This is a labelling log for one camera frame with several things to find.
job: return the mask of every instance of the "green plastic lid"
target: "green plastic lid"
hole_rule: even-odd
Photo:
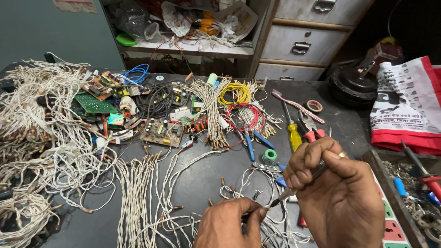
[[[127,33],[120,34],[116,37],[116,41],[124,46],[136,45],[136,41]]]

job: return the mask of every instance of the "tape roll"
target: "tape roll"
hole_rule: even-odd
[[[309,100],[306,103],[306,107],[312,112],[316,112],[316,113],[319,113],[323,110],[323,106],[321,105],[321,103],[316,100]]]
[[[276,158],[277,158],[277,153],[272,149],[266,150],[265,154],[263,154],[262,156],[262,160],[266,165],[272,165]]]

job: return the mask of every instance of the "red and white plastic bag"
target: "red and white plastic bag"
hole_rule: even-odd
[[[370,113],[371,143],[402,151],[441,155],[441,66],[429,57],[401,65],[380,64],[378,96]]]

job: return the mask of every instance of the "yellow screwdriver handle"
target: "yellow screwdriver handle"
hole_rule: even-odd
[[[295,151],[302,144],[302,138],[297,131],[297,124],[290,123],[288,125],[288,130],[291,132],[291,145],[292,149]]]

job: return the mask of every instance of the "hand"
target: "hand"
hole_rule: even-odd
[[[242,214],[250,212],[247,231],[242,234]],[[261,248],[260,224],[266,209],[250,198],[222,200],[205,209],[199,223],[195,248]]]
[[[369,164],[342,158],[330,137],[304,143],[283,171],[297,192],[300,211],[320,248],[378,248],[385,226],[385,207]],[[310,169],[323,158],[326,170],[314,182]]]

